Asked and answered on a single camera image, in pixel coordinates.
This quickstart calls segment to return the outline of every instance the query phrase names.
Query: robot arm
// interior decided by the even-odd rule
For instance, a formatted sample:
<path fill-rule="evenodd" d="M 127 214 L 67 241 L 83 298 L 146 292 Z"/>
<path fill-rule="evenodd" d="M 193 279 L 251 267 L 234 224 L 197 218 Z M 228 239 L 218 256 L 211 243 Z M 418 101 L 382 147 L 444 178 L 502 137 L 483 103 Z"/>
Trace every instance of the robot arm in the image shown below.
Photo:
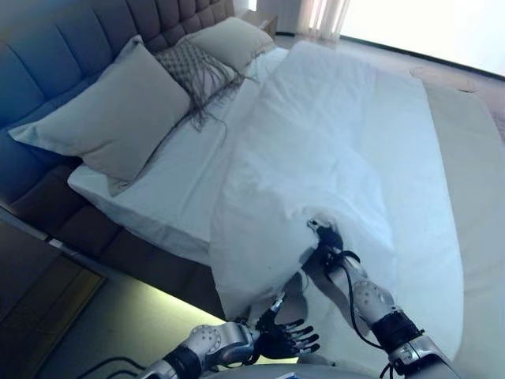
<path fill-rule="evenodd" d="M 219 326 L 200 325 L 163 359 L 149 366 L 137 379 L 197 379 L 217 365 L 252 365 L 260 355 L 267 358 L 293 358 L 316 351 L 319 336 L 312 327 L 299 329 L 304 321 L 278 325 L 275 317 L 285 294 L 280 294 L 254 328 L 227 322 Z"/>
<path fill-rule="evenodd" d="M 409 378 L 458 378 L 451 361 L 435 343 L 419 330 L 395 304 L 391 293 L 373 283 L 363 269 L 359 257 L 343 249 L 340 234 L 330 224 L 310 220 L 308 226 L 319 238 L 316 253 L 322 258 L 325 276 L 336 286 L 346 275 L 347 289 L 358 335 L 354 311 L 372 330 L 379 348 L 388 354 L 389 362 L 400 375 Z"/>

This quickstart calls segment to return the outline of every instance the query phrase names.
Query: decorative pillow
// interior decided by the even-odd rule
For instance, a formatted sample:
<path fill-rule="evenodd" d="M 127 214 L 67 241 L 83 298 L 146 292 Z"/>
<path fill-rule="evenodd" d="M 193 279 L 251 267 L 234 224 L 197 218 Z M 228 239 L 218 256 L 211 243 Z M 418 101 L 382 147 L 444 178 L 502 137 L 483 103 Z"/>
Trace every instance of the decorative pillow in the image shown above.
<path fill-rule="evenodd" d="M 239 73 L 244 73 L 255 57 L 275 47 L 267 33 L 236 17 L 228 17 L 187 40 Z"/>
<path fill-rule="evenodd" d="M 135 180 L 188 112 L 190 99 L 141 43 L 113 66 L 79 96 L 39 121 L 10 130 L 10 136 L 80 156 L 112 179 Z"/>
<path fill-rule="evenodd" d="M 198 116 L 198 123 L 193 125 L 198 130 L 207 118 L 204 108 L 210 99 L 225 87 L 237 87 L 244 78 L 188 40 L 160 51 L 155 57 L 189 94 Z"/>

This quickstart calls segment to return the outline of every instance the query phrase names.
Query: white duvet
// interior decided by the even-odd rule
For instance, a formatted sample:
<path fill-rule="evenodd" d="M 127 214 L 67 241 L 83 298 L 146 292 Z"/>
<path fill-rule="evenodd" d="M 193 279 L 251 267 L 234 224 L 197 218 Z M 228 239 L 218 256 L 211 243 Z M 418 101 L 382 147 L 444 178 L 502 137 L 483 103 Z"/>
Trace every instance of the white duvet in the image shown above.
<path fill-rule="evenodd" d="M 297 271 L 316 243 L 312 216 L 336 221 L 370 277 L 455 355 L 462 266 L 424 86 L 299 43 L 246 118 L 214 209 L 211 266 L 228 317 Z M 324 356 L 384 366 L 316 288 L 304 295 Z"/>
<path fill-rule="evenodd" d="M 314 216 L 335 221 L 377 282 L 396 288 L 380 180 L 354 147 L 376 69 L 299 43 L 273 73 L 235 146 L 211 225 L 211 266 L 228 317 L 273 295 L 316 243 Z"/>

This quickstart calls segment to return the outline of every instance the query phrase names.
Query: white curtain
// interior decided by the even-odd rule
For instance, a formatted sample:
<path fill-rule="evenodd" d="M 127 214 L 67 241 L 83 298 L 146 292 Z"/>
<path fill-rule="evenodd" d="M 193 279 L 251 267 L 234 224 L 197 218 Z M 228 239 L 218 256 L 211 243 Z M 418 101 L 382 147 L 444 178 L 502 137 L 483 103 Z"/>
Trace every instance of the white curtain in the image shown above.
<path fill-rule="evenodd" d="M 337 40 L 350 0 L 301 0 L 298 33 Z"/>

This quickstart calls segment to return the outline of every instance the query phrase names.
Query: white bedsheet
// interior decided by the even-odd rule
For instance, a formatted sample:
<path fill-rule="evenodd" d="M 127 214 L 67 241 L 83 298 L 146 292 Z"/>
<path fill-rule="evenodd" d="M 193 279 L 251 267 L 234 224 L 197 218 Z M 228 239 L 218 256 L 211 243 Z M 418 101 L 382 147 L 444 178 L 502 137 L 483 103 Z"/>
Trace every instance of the white bedsheet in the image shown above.
<path fill-rule="evenodd" d="M 276 48 L 255 59 L 237 92 L 209 105 L 222 122 L 209 119 L 201 133 L 186 122 L 160 145 L 126 191 L 111 197 L 105 175 L 80 165 L 68 183 L 114 222 L 162 249 L 209 265 L 210 220 L 227 158 L 260 86 L 287 51 Z"/>

